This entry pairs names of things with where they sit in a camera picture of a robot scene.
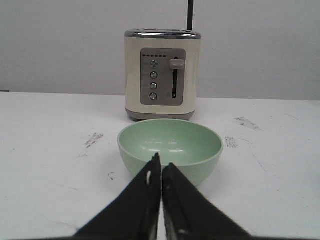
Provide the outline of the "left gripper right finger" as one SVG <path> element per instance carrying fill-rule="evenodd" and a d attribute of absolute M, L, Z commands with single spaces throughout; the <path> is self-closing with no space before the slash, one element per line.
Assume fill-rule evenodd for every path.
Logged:
<path fill-rule="evenodd" d="M 162 172 L 162 199 L 168 240 L 249 240 L 252 236 L 211 204 L 170 163 Z"/>

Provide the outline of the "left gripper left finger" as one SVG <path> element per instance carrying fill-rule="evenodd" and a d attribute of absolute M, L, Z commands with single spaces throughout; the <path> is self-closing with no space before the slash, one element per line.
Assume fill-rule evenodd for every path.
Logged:
<path fill-rule="evenodd" d="M 123 192 L 79 229 L 75 240 L 155 240 L 161 200 L 161 164 L 156 153 Z"/>

